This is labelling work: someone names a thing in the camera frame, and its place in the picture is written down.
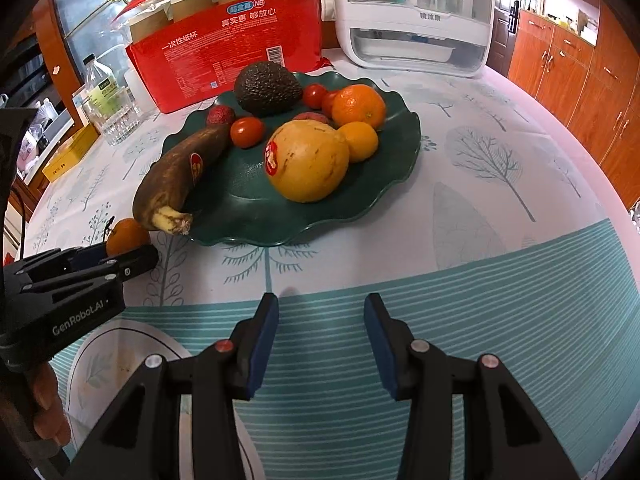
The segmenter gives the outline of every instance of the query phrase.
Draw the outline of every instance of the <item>screw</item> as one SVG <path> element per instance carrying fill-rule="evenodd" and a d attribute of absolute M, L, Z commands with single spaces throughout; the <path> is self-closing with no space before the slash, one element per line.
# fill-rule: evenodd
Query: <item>screw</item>
<path fill-rule="evenodd" d="M 500 359 L 498 359 L 495 355 L 485 354 L 480 359 L 480 362 L 487 368 L 497 368 L 500 364 Z"/>
<path fill-rule="evenodd" d="M 414 339 L 411 341 L 411 350 L 414 352 L 424 354 L 429 351 L 429 348 L 431 348 L 431 346 L 424 339 Z"/>
<path fill-rule="evenodd" d="M 145 359 L 147 368 L 158 368 L 162 364 L 162 357 L 158 354 L 152 354 Z"/>
<path fill-rule="evenodd" d="M 216 341 L 214 346 L 216 350 L 222 354 L 224 352 L 231 352 L 234 349 L 234 342 L 229 339 L 221 339 L 220 341 Z"/>

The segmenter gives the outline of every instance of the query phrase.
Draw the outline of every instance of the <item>glass cup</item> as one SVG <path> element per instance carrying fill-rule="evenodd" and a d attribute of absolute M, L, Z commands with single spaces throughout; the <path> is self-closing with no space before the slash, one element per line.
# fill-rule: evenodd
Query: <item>glass cup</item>
<path fill-rule="evenodd" d="M 82 101 L 82 109 L 110 146 L 129 137 L 142 121 L 128 88 L 119 88 L 100 107 L 87 98 Z"/>

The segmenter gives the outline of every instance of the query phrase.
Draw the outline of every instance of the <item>red tomato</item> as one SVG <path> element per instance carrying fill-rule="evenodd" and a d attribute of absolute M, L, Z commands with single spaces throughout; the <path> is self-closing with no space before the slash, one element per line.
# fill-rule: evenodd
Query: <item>red tomato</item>
<path fill-rule="evenodd" d="M 231 125 L 231 142 L 238 148 L 250 148 L 262 140 L 264 123 L 255 117 L 243 117 Z"/>
<path fill-rule="evenodd" d="M 312 110 L 322 108 L 322 98 L 327 94 L 324 86 L 314 83 L 305 88 L 302 94 L 302 102 Z"/>
<path fill-rule="evenodd" d="M 340 90 L 333 90 L 322 99 L 322 113 L 331 119 L 331 110 L 334 108 L 334 99 L 340 93 Z"/>

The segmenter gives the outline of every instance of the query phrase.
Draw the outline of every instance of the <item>tablecloth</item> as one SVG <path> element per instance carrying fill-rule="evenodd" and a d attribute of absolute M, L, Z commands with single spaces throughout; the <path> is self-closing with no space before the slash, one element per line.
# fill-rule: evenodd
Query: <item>tablecloth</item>
<path fill-rule="evenodd" d="M 489 68 L 463 79 L 329 56 L 418 113 L 412 175 L 363 218 L 288 246 L 201 247 L 152 234 L 160 263 L 125 284 L 128 309 L 53 361 L 69 454 L 148 353 L 195 354 L 272 291 L 281 314 L 264 385 L 236 402 L 248 475 L 395 478 L 408 404 L 382 389 L 362 320 L 364 297 L 379 292 L 392 316 L 445 352 L 500 356 L 580 475 L 601 478 L 640 420 L 639 239 L 606 177 L 551 114 Z M 47 188 L 25 254 L 100 241 L 111 216 L 131 215 L 163 139 L 210 103 L 154 116 L 115 147 L 98 140 Z M 454 408 L 457 479 L 460 399 Z M 188 399 L 182 411 L 190 416 Z"/>

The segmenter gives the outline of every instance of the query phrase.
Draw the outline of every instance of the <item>barcode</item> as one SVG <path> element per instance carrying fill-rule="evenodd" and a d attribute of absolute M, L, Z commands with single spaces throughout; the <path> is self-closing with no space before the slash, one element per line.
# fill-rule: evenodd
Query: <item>barcode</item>
<path fill-rule="evenodd" d="M 272 46 L 267 49 L 267 59 L 279 65 L 284 66 L 284 57 L 282 56 L 282 46 Z"/>

